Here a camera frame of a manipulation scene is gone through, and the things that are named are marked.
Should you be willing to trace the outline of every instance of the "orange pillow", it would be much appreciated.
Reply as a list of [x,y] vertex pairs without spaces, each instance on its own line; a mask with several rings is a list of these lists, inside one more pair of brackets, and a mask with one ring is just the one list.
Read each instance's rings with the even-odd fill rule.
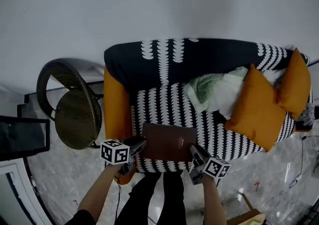
[[276,90],[253,64],[225,129],[247,136],[269,151],[275,144],[286,111],[276,103]]
[[295,49],[278,91],[277,102],[291,112],[293,119],[297,119],[303,112],[311,87],[310,73],[307,65]]

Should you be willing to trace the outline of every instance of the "brown book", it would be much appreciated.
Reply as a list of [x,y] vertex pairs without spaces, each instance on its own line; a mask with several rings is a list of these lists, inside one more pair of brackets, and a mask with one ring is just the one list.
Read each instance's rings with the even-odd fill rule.
[[142,136],[146,147],[140,156],[166,161],[192,161],[190,145],[196,143],[197,129],[144,123]]

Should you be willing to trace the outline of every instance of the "white door frame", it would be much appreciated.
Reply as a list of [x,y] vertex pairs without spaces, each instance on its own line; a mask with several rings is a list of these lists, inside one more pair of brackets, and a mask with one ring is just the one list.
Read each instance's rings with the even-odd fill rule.
[[37,225],[52,225],[33,191],[23,159],[0,162],[0,175],[7,173],[10,174],[19,198],[33,221]]

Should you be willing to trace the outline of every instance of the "red mark on floor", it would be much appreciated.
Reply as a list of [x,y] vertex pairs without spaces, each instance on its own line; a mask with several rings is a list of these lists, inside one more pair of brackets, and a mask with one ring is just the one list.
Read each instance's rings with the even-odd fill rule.
[[259,182],[254,184],[256,186],[256,192],[258,191],[258,187],[259,187]]

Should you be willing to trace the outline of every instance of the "hand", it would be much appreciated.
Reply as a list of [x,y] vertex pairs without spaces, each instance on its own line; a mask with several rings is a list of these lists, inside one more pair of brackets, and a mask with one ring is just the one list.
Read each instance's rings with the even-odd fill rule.
[[205,185],[209,185],[209,184],[214,184],[215,185],[215,180],[213,177],[203,173],[203,178],[201,179],[201,183],[205,186]]
[[119,165],[111,165],[108,164],[105,168],[105,170],[110,171],[111,173],[113,173],[114,175],[118,172],[119,169],[121,169],[123,164],[119,164]]

